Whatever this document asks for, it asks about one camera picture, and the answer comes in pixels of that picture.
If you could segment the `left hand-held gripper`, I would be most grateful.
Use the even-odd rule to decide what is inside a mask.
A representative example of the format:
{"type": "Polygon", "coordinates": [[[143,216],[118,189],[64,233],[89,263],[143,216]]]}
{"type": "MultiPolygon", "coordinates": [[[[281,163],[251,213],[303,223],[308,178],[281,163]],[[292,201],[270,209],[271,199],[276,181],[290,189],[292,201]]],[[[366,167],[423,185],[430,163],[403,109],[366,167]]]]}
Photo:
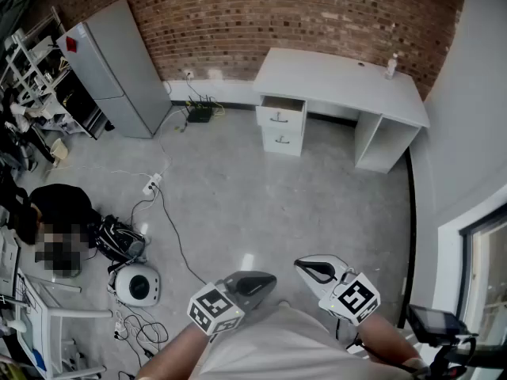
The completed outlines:
{"type": "MultiPolygon", "coordinates": [[[[244,307],[254,310],[275,288],[276,277],[266,272],[237,271],[227,278],[230,286],[245,286],[244,307]]],[[[224,282],[207,283],[189,301],[187,315],[205,335],[217,335],[239,327],[246,311],[224,282]]]]}

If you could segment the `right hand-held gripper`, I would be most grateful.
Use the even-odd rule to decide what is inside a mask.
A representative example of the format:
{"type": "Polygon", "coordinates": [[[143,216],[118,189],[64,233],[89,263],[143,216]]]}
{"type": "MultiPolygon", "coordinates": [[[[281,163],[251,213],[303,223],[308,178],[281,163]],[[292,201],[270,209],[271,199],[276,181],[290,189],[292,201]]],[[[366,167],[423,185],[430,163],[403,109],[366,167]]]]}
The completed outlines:
{"type": "Polygon", "coordinates": [[[364,273],[356,275],[350,283],[339,283],[330,290],[333,272],[345,272],[349,268],[337,256],[305,256],[297,259],[294,267],[314,295],[321,298],[318,306],[334,317],[360,325],[380,306],[379,292],[364,273]]]}

